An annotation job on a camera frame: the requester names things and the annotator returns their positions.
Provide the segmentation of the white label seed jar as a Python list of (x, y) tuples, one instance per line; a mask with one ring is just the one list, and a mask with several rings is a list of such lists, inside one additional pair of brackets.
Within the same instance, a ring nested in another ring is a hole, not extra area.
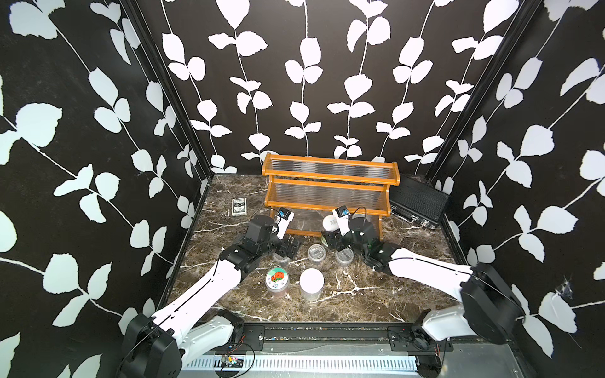
[(311, 268), (304, 270), (299, 278), (299, 287), (302, 297), (307, 302), (317, 301), (323, 291), (325, 279), (322, 272)]

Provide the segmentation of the green label seed jar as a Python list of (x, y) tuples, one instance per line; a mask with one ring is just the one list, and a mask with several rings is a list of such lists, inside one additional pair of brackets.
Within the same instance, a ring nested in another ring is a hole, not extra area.
[(327, 231), (327, 232), (334, 232), (334, 231), (340, 229), (340, 226), (338, 225), (337, 217), (334, 215), (328, 215), (328, 216), (324, 217), (322, 220), (322, 227), (323, 227), (323, 230)]

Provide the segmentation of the clear seed jar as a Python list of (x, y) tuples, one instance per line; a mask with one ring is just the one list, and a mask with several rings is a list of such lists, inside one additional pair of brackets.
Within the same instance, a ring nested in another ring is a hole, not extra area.
[(354, 261), (354, 252), (350, 248), (337, 251), (336, 260), (340, 267), (347, 267)]
[(307, 250), (309, 260), (314, 264), (321, 264), (326, 259), (326, 248), (321, 244), (312, 244)]
[(291, 258), (281, 256), (278, 253), (273, 253), (273, 258), (274, 258), (274, 261), (282, 268), (288, 267), (288, 265), (291, 262)]

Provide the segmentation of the red tomato seed jar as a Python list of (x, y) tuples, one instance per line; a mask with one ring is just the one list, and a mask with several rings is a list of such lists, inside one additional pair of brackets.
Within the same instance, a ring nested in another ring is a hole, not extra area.
[(274, 298), (280, 298), (287, 294), (290, 285), (288, 272), (276, 267), (271, 269), (265, 278), (266, 288)]

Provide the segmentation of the multicolour label seed jar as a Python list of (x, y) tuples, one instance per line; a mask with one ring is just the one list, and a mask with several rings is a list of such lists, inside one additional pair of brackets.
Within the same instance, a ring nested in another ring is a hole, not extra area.
[(370, 215), (364, 215), (364, 214), (354, 214), (352, 216), (353, 219), (365, 219), (366, 222), (371, 222), (372, 221), (372, 217)]

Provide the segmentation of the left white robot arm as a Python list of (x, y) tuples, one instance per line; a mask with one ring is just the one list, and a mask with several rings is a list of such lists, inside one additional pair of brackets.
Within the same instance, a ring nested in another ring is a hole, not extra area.
[(280, 208), (276, 217), (252, 217), (246, 232), (223, 250), (210, 270), (180, 297), (151, 316), (128, 324), (118, 377), (177, 377), (183, 367), (212, 349), (235, 343), (243, 321), (223, 310), (205, 324), (201, 317), (224, 295), (258, 269), (266, 255), (292, 258), (300, 242), (286, 231), (294, 214)]

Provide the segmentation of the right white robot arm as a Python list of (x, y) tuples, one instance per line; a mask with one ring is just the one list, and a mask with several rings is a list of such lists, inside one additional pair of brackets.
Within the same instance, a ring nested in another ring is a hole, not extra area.
[(517, 318), (525, 313), (518, 297), (490, 264), (447, 263), (383, 242), (366, 217), (350, 213), (346, 206), (325, 217), (323, 228), (329, 247), (350, 249), (373, 271), (417, 281), (457, 300), (455, 306), (429, 310), (418, 319), (417, 332), (432, 340), (479, 336), (503, 344)]

